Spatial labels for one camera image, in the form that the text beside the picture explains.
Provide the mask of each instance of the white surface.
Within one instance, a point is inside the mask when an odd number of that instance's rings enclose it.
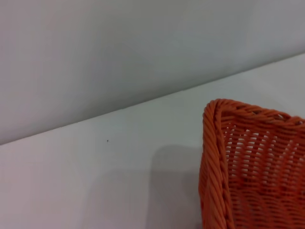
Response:
[[[305,55],[0,146],[0,229],[197,229],[202,113],[305,116]]]
[[[305,52],[303,0],[1,0],[0,144]]]

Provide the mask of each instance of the white wall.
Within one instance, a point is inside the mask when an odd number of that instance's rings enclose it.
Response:
[[[199,229],[202,113],[305,117],[305,55],[0,146],[0,228]]]
[[[2,0],[0,144],[305,51],[302,0]]]

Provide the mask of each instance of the white table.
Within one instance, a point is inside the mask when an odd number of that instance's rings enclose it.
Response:
[[[305,116],[305,55],[0,146],[0,229],[199,229],[202,113]]]

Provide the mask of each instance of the orange wicker basket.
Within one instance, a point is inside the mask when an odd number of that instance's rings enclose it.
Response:
[[[203,228],[305,229],[305,120],[219,99],[203,126]]]

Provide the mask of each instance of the woven wicker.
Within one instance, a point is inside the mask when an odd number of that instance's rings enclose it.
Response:
[[[203,125],[203,228],[305,229],[305,120],[219,99]]]

